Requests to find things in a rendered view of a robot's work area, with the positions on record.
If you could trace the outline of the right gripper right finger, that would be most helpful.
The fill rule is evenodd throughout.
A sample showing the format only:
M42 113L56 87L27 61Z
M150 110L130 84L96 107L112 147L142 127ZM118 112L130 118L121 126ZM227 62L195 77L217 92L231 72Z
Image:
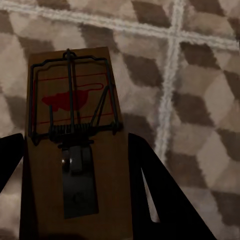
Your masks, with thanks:
M217 240L148 142L128 134L133 240ZM142 175L160 223L151 220Z

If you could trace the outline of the mousetrap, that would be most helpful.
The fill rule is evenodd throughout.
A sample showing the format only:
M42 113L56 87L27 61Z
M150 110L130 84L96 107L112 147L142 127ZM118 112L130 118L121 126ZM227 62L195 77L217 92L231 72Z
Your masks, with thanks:
M19 240L133 238L108 46L29 53Z

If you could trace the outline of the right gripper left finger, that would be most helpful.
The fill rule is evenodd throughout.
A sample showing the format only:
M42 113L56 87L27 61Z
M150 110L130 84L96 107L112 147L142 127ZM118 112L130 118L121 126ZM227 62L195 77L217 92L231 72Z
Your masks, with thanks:
M0 192L24 155L24 137L22 133L0 138Z

